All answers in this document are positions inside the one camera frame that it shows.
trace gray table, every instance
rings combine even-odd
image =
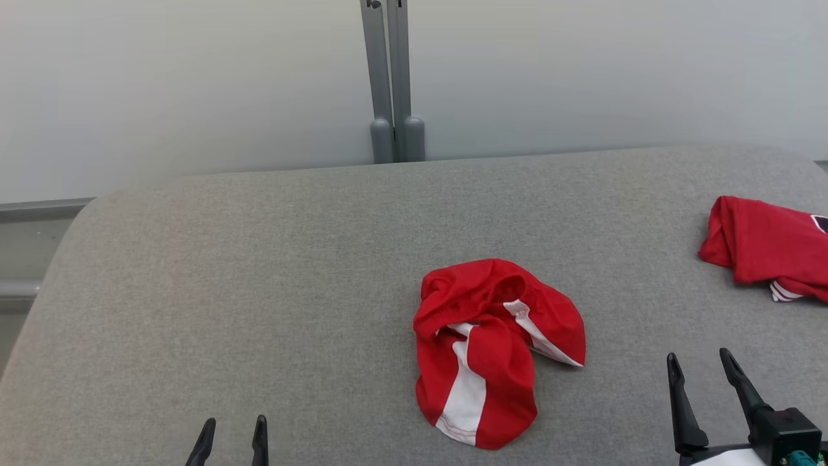
[[[696,251],[718,195],[828,214],[828,176],[769,148],[649,148],[190,177],[85,208],[0,381],[0,464],[674,464],[665,357],[714,444],[745,440],[726,346],[828,428],[828,313],[736,287]],[[534,425],[489,452],[417,407],[429,270],[512,260],[568,294],[584,369],[536,357]]]

